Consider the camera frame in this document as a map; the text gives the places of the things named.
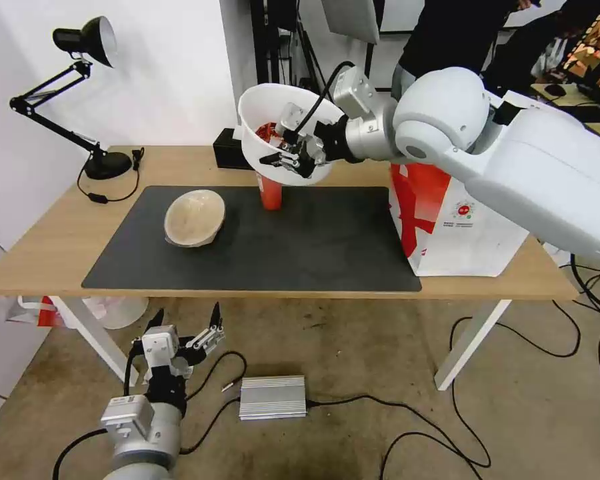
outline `table leg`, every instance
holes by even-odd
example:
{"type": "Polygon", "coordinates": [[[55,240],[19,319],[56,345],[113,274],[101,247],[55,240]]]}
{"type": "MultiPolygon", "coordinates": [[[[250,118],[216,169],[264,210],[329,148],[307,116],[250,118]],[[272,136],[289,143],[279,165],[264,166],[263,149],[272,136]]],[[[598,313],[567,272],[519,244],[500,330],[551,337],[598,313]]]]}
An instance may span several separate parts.
{"type": "MultiPolygon", "coordinates": [[[[60,315],[68,326],[76,328],[90,346],[93,347],[98,355],[114,371],[114,373],[124,380],[125,368],[127,366],[127,356],[120,350],[113,339],[109,336],[105,328],[98,322],[79,297],[50,297],[53,304],[58,308],[60,315]]],[[[138,370],[131,366],[130,386],[134,386],[138,380],[138,370]]]]}
{"type": "Polygon", "coordinates": [[[449,388],[453,379],[460,373],[510,303],[511,300],[500,300],[495,308],[492,305],[485,306],[473,316],[435,374],[435,385],[438,390],[449,388]]]}

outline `red cup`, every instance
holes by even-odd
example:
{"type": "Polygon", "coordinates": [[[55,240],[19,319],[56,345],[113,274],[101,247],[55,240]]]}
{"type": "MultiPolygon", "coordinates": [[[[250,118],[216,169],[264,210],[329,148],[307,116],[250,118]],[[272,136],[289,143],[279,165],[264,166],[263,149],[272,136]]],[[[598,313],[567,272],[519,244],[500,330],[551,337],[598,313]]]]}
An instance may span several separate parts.
{"type": "Polygon", "coordinates": [[[256,173],[256,175],[260,187],[260,198],[265,210],[280,210],[282,208],[282,185],[263,177],[259,173],[256,173]]]}

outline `black desk mat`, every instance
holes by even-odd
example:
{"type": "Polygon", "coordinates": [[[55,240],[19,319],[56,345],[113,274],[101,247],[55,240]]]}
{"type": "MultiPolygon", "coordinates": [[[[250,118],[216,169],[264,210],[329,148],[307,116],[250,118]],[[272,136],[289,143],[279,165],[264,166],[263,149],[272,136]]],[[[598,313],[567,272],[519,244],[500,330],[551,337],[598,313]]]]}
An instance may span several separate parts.
{"type": "Polygon", "coordinates": [[[82,282],[84,288],[419,291],[382,187],[285,187],[266,211],[255,187],[200,187],[225,201],[214,242],[165,241],[171,202],[198,187],[147,187],[82,282]]]}

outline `white bowl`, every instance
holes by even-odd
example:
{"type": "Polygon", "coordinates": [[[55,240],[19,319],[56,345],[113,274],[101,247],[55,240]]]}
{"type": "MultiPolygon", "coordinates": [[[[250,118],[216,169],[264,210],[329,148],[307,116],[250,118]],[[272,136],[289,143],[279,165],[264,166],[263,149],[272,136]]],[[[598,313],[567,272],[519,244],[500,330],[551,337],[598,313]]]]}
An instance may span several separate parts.
{"type": "MultiPolygon", "coordinates": [[[[332,164],[322,165],[314,170],[310,178],[306,179],[296,172],[282,167],[272,167],[260,163],[260,158],[272,153],[280,153],[282,150],[262,140],[256,135],[256,131],[266,123],[279,122],[280,116],[289,102],[309,111],[317,99],[318,96],[314,92],[278,83],[262,83],[251,87],[242,94],[240,102],[238,102],[238,113],[243,125],[242,153],[256,172],[282,185],[294,186],[312,185],[324,179],[331,172],[332,164]]],[[[344,115],[342,110],[330,101],[323,100],[303,131],[313,132],[318,120],[335,123],[340,120],[342,115],[344,115]]]]}
{"type": "Polygon", "coordinates": [[[193,190],[176,198],[165,215],[165,234],[179,247],[211,243],[225,220],[225,202],[211,190],[193,190]]]}

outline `lamp head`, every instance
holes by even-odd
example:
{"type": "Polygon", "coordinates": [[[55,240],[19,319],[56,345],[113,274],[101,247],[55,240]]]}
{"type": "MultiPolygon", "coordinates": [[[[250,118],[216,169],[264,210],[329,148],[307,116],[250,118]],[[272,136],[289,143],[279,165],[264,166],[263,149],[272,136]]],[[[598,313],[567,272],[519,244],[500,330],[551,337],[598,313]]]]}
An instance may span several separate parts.
{"type": "Polygon", "coordinates": [[[56,29],[53,42],[60,50],[87,53],[94,60],[113,67],[117,56],[117,44],[113,28],[106,17],[96,17],[86,22],[82,30],[56,29]]]}

